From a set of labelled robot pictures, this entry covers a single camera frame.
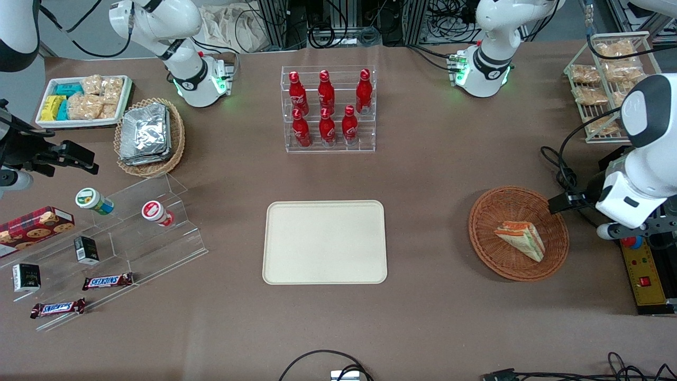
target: small black box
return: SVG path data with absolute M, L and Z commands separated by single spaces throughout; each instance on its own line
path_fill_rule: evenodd
M 12 267 L 14 291 L 37 291 L 40 289 L 40 267 L 36 264 L 19 263 Z
M 96 251 L 96 242 L 93 239 L 80 236 L 73 243 L 75 244 L 78 262 L 84 264 L 99 263 L 99 254 Z

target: round wicker basket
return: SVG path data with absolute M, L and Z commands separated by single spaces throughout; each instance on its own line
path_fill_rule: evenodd
M 503 221 L 528 221 L 538 231 L 546 248 L 536 262 L 494 234 Z M 482 261 L 502 277 L 534 282 L 554 274 L 569 253 L 569 231 L 559 214 L 552 215 L 548 200 L 519 186 L 501 186 L 481 195 L 468 221 L 473 247 Z
M 169 173 L 181 160 L 183 156 L 183 149 L 185 148 L 185 130 L 183 128 L 183 120 L 181 120 L 181 115 L 177 111 L 171 102 L 161 98 L 151 98 L 144 99 L 141 102 L 132 104 L 129 108 L 140 108 L 145 107 L 153 102 L 162 103 L 167 106 L 169 109 L 169 121 L 171 129 L 171 146 L 174 150 L 174 154 L 167 161 L 161 161 L 158 163 L 150 163 L 143 165 L 127 165 L 124 164 L 120 159 L 118 159 L 118 166 L 123 169 L 123 171 L 128 174 L 141 176 L 141 177 L 153 177 L 161 173 Z M 113 141 L 113 149 L 115 153 L 120 155 L 120 134 L 122 130 L 122 119 L 118 121 L 118 125 L 115 127 L 115 140 Z

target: coca-cola bottle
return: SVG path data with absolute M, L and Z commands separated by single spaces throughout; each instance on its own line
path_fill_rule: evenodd
M 343 141 L 347 146 L 354 146 L 357 143 L 357 117 L 355 108 L 350 104 L 345 107 L 345 115 L 341 121 L 343 130 Z
M 334 114 L 334 86 L 329 82 L 329 72 L 323 70 L 320 72 L 320 86 L 318 86 L 318 93 L 320 94 L 320 108 L 327 108 L 331 115 Z
M 292 111 L 292 116 L 294 117 L 294 123 L 292 123 L 292 128 L 294 129 L 294 136 L 296 136 L 297 142 L 301 148 L 308 148 L 313 144 L 313 138 L 310 136 L 310 130 L 308 129 L 308 122 L 305 121 L 301 110 L 295 108 Z
M 305 88 L 299 81 L 299 74 L 295 71 L 289 72 L 289 96 L 292 98 L 294 108 L 301 110 L 303 116 L 308 115 L 310 108 L 308 107 L 308 97 L 305 95 Z
M 372 111 L 372 82 L 369 80 L 369 69 L 363 68 L 359 72 L 357 84 L 357 102 L 355 108 L 358 114 L 368 114 Z
M 328 108 L 320 110 L 320 137 L 322 137 L 322 145 L 325 148 L 330 148 L 336 145 L 336 135 L 334 133 L 334 121 Z

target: brown table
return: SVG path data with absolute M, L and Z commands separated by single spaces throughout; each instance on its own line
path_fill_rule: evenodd
M 48 59 L 47 78 L 126 74 L 135 100 L 174 102 L 187 127 L 173 175 L 210 253 L 52 332 L 0 293 L 0 378 L 14 380 L 277 380 L 296 356 L 348 352 L 377 380 L 476 380 L 484 372 L 605 372 L 606 354 L 655 372 L 677 358 L 677 319 L 634 316 L 619 250 L 577 214 L 571 251 L 539 283 L 494 274 L 475 255 L 467 216 L 487 189 L 560 192 L 538 147 L 559 146 L 580 118 L 561 71 L 581 41 L 525 43 L 510 81 L 489 99 L 450 87 L 404 48 L 330 49 L 242 57 L 233 95 L 189 107 L 162 62 Z M 455 51 L 444 47 L 440 51 Z M 280 122 L 282 65 L 378 65 L 375 153 L 288 155 Z M 117 168 L 112 130 L 60 132 L 96 152 L 98 176 L 59 168 L 8 193 L 8 220 L 44 205 L 80 213 L 84 186 L 113 193 L 139 179 Z M 614 147 L 573 141 L 582 179 Z M 377 199 L 385 207 L 388 278 L 380 285 L 270 286 L 261 278 L 274 201 Z M 289 380 L 326 380 L 346 362 L 318 355 Z

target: cookie box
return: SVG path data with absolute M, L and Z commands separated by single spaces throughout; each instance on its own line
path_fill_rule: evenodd
M 72 214 L 45 206 L 0 225 L 0 258 L 75 227 Z

